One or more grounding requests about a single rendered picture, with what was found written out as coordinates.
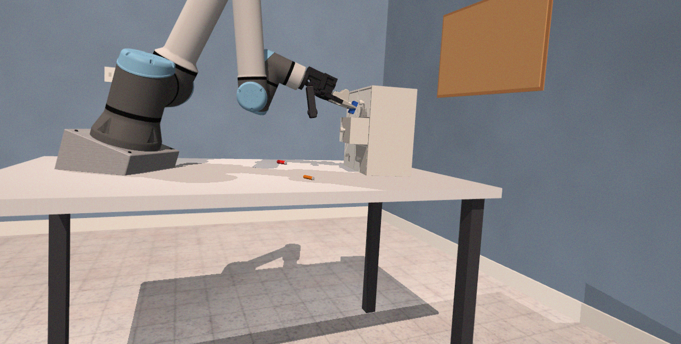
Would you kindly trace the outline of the blue nine-volt battery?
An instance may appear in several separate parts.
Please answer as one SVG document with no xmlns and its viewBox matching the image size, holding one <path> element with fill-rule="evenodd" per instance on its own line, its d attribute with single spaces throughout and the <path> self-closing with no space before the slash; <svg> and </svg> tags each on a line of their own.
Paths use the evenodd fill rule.
<svg viewBox="0 0 681 344">
<path fill-rule="evenodd" d="M 353 106 L 356 106 L 356 107 L 357 107 L 357 105 L 358 105 L 358 102 L 356 102 L 356 101 L 352 101 L 352 102 L 351 102 L 351 105 L 353 105 Z M 350 110 L 349 110 L 348 112 L 349 112 L 350 114 L 354 114 L 355 110 L 356 110 L 355 108 L 350 108 Z"/>
</svg>

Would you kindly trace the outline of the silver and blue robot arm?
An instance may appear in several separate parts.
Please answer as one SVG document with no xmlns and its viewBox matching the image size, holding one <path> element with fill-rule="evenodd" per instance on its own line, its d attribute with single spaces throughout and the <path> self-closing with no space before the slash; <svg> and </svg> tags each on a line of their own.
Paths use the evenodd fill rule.
<svg viewBox="0 0 681 344">
<path fill-rule="evenodd" d="M 129 150 L 160 150 L 164 107 L 180 106 L 194 93 L 196 62 L 227 2 L 187 0 L 164 47 L 153 54 L 123 49 L 105 110 L 92 125 L 90 135 Z M 232 8 L 237 101 L 246 111 L 265 115 L 279 83 L 297 90 L 306 68 L 264 50 L 261 0 L 232 0 Z"/>
</svg>

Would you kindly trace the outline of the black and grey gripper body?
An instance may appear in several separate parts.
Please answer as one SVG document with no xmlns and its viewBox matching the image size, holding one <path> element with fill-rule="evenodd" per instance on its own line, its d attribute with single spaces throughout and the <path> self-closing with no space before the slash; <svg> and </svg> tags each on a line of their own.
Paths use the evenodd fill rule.
<svg viewBox="0 0 681 344">
<path fill-rule="evenodd" d="M 329 98 L 322 94 L 332 94 L 337 80 L 337 78 L 331 77 L 327 73 L 322 73 L 312 67 L 308 67 L 299 89 L 302 90 L 304 85 L 313 86 L 314 95 L 327 101 Z"/>
</svg>

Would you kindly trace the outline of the beige chest of drawers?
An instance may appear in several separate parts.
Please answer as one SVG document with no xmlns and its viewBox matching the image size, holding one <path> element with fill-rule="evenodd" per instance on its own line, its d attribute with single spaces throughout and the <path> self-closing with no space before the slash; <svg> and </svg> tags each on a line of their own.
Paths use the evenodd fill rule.
<svg viewBox="0 0 681 344">
<path fill-rule="evenodd" d="M 371 89 L 366 176 L 411 177 L 418 89 L 368 86 Z"/>
</svg>

